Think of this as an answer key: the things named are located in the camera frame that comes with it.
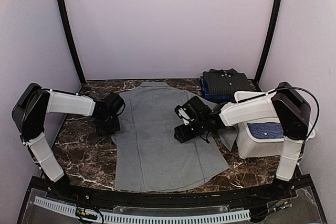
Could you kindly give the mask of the grey long sleeve shirt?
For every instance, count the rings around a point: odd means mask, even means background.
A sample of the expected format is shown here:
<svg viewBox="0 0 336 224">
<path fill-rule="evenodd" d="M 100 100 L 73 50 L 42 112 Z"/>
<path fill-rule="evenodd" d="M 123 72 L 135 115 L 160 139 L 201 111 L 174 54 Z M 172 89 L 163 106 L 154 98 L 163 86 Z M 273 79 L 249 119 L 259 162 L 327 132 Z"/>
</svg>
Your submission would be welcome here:
<svg viewBox="0 0 336 224">
<path fill-rule="evenodd" d="M 121 93 L 125 110 L 117 146 L 115 188 L 127 191 L 184 191 L 199 187 L 229 169 L 213 137 L 185 143 L 174 138 L 180 124 L 174 109 L 192 98 L 164 82 L 144 82 Z"/>
</svg>

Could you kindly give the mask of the white plastic bin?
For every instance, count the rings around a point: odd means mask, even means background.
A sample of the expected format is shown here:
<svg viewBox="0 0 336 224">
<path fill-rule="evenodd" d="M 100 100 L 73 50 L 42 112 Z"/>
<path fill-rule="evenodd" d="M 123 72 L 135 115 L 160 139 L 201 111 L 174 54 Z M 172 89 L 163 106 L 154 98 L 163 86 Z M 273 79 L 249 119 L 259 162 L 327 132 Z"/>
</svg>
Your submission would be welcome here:
<svg viewBox="0 0 336 224">
<path fill-rule="evenodd" d="M 238 155 L 242 159 L 278 156 L 283 146 L 283 129 L 278 118 L 264 118 L 237 125 Z"/>
</svg>

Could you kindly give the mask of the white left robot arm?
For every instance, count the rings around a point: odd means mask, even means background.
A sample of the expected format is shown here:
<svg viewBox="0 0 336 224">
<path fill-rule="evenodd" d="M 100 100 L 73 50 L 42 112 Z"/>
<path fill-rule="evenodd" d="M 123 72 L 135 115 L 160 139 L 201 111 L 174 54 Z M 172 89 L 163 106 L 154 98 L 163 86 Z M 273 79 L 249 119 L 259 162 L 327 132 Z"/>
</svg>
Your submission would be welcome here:
<svg viewBox="0 0 336 224">
<path fill-rule="evenodd" d="M 93 118 L 101 135 L 120 130 L 119 116 L 125 101 L 116 93 L 97 100 L 87 95 L 44 88 L 30 83 L 12 109 L 12 120 L 19 131 L 22 144 L 28 149 L 33 162 L 54 184 L 53 191 L 63 201 L 74 197 L 74 189 L 67 184 L 68 175 L 58 163 L 47 139 L 46 130 L 51 119 L 65 119 L 67 115 Z"/>
</svg>

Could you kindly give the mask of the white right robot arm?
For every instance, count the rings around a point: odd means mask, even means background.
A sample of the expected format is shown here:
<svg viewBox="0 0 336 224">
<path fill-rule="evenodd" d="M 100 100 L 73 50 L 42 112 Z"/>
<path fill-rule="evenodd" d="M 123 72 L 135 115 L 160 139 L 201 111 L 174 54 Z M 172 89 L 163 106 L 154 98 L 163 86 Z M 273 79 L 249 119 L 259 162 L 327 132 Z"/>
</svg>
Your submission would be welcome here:
<svg viewBox="0 0 336 224">
<path fill-rule="evenodd" d="M 276 171 L 276 182 L 268 188 L 273 200 L 288 191 L 287 182 L 303 157 L 304 146 L 315 137 L 316 122 L 311 122 L 311 106 L 300 92 L 306 89 L 293 87 L 287 82 L 267 92 L 237 91 L 234 99 L 210 108 L 199 97 L 193 96 L 183 105 L 175 107 L 183 124 L 175 127 L 174 137 L 180 143 L 204 134 L 240 124 L 278 123 L 282 129 L 282 150 Z"/>
</svg>

